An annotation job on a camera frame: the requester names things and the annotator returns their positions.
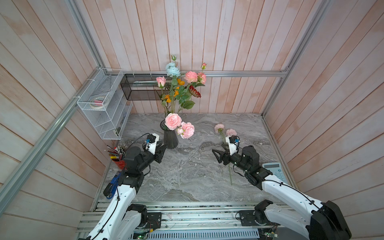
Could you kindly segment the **pink peony stem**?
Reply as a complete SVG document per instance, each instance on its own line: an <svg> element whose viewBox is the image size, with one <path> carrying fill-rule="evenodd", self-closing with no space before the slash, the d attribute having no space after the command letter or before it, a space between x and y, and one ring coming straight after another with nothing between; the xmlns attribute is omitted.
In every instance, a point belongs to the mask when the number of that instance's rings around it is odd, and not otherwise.
<svg viewBox="0 0 384 240"><path fill-rule="evenodd" d="M216 133L220 134L220 136L221 136L221 138L222 138L221 146L222 146L222 148L226 151L226 150L227 150L228 148L230 148L230 147L229 147L229 144L226 142L226 137L227 137L227 135L226 135L226 133L225 133L225 126L224 126L223 124L217 124L217 125L215 125L214 129L215 129L215 132L216 132ZM230 130L229 133L230 133L230 134L232 134L232 133L235 133L235 134L236 134L236 131L235 131L235 130ZM235 147L232 147L232 148L235 148L236 152L238 152L238 150L239 150L239 141L238 141L238 139L236 139L236 138L235 138L235 140L233 140L233 144L235 144ZM214 153L215 157L217 157L217 159L218 159L218 155L217 155L216 152L217 152L217 151L214 152L214 150L213 150L213 153ZM229 172L230 172L230 182L231 182L231 185L233 185L230 166L229 166L229 164L228 164L228 165L225 165L225 166L228 166L228 168L229 168Z"/></svg>
<svg viewBox="0 0 384 240"><path fill-rule="evenodd" d="M189 139L195 133L195 126L192 123L183 122L178 114L168 114L165 118L165 125L169 130L176 131L182 139Z"/></svg>

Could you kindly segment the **pink rose bud stem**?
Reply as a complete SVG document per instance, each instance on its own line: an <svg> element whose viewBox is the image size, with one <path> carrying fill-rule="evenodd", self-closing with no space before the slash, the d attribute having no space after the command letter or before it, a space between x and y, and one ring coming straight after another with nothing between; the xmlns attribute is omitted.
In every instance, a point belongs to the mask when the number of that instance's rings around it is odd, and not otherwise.
<svg viewBox="0 0 384 240"><path fill-rule="evenodd" d="M161 99L161 105L164 107L164 113L165 116L168 115L168 108L169 108L169 103L171 102L170 100L170 95L166 93L166 78L165 77L157 77L156 78L158 87L160 88L162 94L160 95Z"/></svg>

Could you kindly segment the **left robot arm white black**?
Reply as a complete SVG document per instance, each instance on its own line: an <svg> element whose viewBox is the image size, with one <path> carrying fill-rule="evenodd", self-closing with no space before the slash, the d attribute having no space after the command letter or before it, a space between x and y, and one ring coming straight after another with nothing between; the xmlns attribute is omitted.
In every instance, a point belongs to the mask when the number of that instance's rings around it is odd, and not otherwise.
<svg viewBox="0 0 384 240"><path fill-rule="evenodd" d="M148 224L147 207L133 204L152 162L161 163L167 145L163 142L129 148L124 155L125 169L119 177L116 192L101 219L86 240L127 240L136 228Z"/></svg>

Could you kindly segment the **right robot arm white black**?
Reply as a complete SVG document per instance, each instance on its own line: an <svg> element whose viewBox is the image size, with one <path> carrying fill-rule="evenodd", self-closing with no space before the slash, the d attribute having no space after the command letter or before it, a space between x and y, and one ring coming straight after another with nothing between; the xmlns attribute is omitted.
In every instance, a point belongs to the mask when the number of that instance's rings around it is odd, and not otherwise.
<svg viewBox="0 0 384 240"><path fill-rule="evenodd" d="M269 222L282 225L308 240L349 240L352 233L339 206L332 201L321 202L287 185L271 171L263 168L260 155L253 146L242 149L242 153L213 150L218 163L225 166L232 163L243 171L251 185L265 191L292 208L280 208L269 200L255 206L255 222L264 225Z"/></svg>

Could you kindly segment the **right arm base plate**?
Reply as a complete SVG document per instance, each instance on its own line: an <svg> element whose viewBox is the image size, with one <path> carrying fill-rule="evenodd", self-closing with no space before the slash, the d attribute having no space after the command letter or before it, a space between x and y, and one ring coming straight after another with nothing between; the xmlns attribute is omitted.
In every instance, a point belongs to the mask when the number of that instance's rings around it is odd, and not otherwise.
<svg viewBox="0 0 384 240"><path fill-rule="evenodd" d="M241 222L243 227L251 226L280 226L267 219L263 211L247 210L239 211L235 214L236 220Z"/></svg>

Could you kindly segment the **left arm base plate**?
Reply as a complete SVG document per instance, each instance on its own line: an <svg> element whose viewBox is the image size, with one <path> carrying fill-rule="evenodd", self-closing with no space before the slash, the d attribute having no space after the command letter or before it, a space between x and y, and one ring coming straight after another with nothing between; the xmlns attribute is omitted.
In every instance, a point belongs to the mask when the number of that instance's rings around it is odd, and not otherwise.
<svg viewBox="0 0 384 240"><path fill-rule="evenodd" d="M161 227L162 213L161 212L150 212L148 213L148 208L146 205L141 204L131 204L127 212L133 214L140 214L138 229L159 229Z"/></svg>

